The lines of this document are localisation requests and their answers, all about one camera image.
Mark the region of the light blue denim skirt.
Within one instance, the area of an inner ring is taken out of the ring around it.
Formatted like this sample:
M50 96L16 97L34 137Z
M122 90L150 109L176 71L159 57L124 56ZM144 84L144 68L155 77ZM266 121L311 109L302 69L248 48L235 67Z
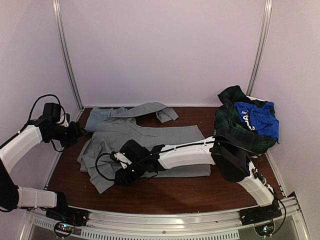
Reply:
M96 126L111 117L115 117L121 113L126 112L127 109L125 107L119 108L108 108L102 109L98 107L94 107L89 114L87 119L85 130L89 133L93 133L96 131Z

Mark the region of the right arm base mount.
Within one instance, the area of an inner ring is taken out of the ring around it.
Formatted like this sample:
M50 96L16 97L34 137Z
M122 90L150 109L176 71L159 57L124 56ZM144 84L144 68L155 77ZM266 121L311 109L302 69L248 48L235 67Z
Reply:
M276 231L274 219L281 217L282 211L280 207L256 206L245 208L239 211L239 218L243 226L253 225L255 233L263 238L271 237Z

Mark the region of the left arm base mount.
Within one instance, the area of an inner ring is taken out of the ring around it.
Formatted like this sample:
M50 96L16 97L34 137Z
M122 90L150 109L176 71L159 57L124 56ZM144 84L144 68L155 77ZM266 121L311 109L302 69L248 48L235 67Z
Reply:
M87 224L89 211L71 207L67 203L66 195L63 192L55 192L57 196L56 206L43 208L47 218L56 220L53 232L56 237L64 240L68 238L76 227L84 227Z

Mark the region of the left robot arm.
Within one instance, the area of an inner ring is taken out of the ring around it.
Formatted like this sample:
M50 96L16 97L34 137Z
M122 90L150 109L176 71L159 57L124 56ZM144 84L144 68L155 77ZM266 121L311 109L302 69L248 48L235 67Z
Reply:
M61 222L72 218L65 195L61 192L16 185L10 173L14 166L40 143L58 141L68 149L83 137L86 131L79 122L71 121L59 103L45 103L38 119L29 118L14 136L0 146L0 210L8 213L15 209L47 208Z

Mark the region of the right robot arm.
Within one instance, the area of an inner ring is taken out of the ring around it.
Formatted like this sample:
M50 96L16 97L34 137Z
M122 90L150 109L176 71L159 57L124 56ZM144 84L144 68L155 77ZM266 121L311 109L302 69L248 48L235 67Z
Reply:
M137 141L128 140L111 158L121 164L114 182L126 186L145 173L158 173L178 167L214 165L224 180L242 186L259 206L256 216L268 220L279 206L274 189L259 173L251 160L252 151L245 149L227 133L184 144L156 145L151 150Z

